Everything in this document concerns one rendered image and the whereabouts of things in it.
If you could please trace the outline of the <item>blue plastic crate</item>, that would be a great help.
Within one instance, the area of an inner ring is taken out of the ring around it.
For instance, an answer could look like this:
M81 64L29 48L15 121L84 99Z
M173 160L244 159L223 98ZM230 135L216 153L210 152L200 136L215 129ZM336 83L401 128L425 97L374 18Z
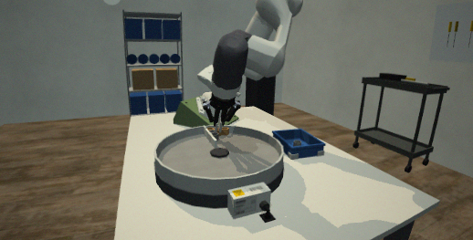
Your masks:
M273 130L272 133L273 137L282 144L283 151L291 160L324 155L323 149L326 143L320 141L303 129ZM302 146L293 147L293 142L297 140L301 141Z

